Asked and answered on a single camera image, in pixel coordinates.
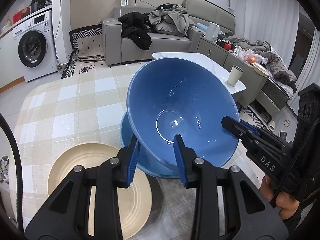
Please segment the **right hand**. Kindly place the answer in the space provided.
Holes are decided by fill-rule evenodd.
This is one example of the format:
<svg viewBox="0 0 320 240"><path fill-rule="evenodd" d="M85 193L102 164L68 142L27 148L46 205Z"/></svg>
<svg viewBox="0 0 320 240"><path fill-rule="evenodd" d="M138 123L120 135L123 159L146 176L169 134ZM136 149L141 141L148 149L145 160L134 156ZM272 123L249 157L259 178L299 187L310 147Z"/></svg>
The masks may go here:
<svg viewBox="0 0 320 240"><path fill-rule="evenodd" d="M261 182L260 192L270 202L274 192L270 188L271 178L265 175ZM298 210L300 202L288 193L280 192L276 198L276 206L281 208L279 216L282 220L291 218Z"/></svg>

